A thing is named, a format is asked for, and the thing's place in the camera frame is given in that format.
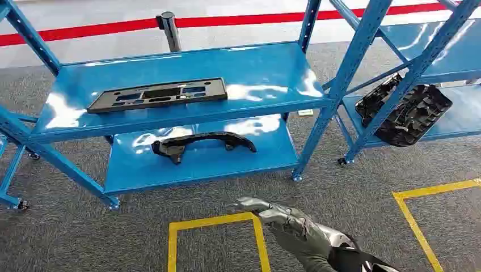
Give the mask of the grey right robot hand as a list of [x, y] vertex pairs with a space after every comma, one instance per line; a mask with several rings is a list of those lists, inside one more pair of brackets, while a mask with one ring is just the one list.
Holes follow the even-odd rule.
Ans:
[[306, 271], [334, 271], [328, 258], [333, 247], [352, 246], [347, 235], [324, 226], [294, 208], [254, 197], [238, 198], [234, 206], [250, 211], [269, 227], [278, 244], [292, 253]]

